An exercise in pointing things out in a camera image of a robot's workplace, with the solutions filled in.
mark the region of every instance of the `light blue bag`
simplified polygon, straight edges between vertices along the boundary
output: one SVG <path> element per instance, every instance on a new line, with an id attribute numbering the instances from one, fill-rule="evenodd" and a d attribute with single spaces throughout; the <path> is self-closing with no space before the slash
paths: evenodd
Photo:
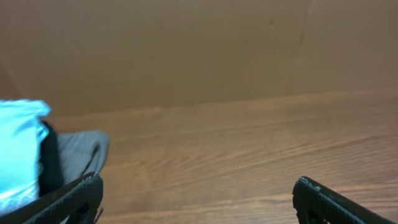
<path id="1" fill-rule="evenodd" d="M 49 133 L 40 118 L 49 112 L 39 100 L 0 100 L 0 215 L 39 196 L 40 143 Z"/>

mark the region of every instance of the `brown wall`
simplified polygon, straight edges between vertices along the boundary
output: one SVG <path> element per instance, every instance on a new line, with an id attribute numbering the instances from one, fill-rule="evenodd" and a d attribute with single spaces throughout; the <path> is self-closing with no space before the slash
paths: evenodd
<path id="1" fill-rule="evenodd" d="M 7 69 L 0 63 L 0 100 L 17 100 L 22 98 L 15 82 L 10 79 Z"/>
<path id="2" fill-rule="evenodd" d="M 395 0 L 0 0 L 0 62 L 59 115 L 391 85 L 397 11 Z"/>

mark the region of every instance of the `wood grain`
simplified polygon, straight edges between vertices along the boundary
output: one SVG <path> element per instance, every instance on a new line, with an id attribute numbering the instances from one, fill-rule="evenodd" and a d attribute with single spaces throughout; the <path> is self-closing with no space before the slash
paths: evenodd
<path id="1" fill-rule="evenodd" d="M 297 223 L 307 175 L 398 222 L 398 88 L 53 118 L 112 137 L 100 223 Z"/>

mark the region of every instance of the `black plastic piece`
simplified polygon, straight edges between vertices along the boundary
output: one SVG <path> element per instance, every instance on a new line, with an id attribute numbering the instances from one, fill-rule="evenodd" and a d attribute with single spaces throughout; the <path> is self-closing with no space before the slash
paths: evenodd
<path id="1" fill-rule="evenodd" d="M 394 224 L 308 177 L 293 189 L 300 224 Z"/>
<path id="2" fill-rule="evenodd" d="M 92 224 L 103 196 L 103 181 L 91 172 L 54 192 L 0 217 L 0 223 Z"/>
<path id="3" fill-rule="evenodd" d="M 39 162 L 43 167 L 42 173 L 39 175 L 40 197 L 61 188 L 65 184 L 58 152 L 57 133 L 48 122 L 42 121 L 42 124 L 48 129 L 49 134 L 40 143 Z"/>

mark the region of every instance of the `gray cloth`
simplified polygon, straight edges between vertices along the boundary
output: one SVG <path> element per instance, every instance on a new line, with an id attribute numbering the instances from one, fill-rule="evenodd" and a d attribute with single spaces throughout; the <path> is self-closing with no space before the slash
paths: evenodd
<path id="1" fill-rule="evenodd" d="M 109 136 L 102 131 L 58 135 L 58 150 L 65 184 L 89 172 L 99 172 L 108 153 Z"/>

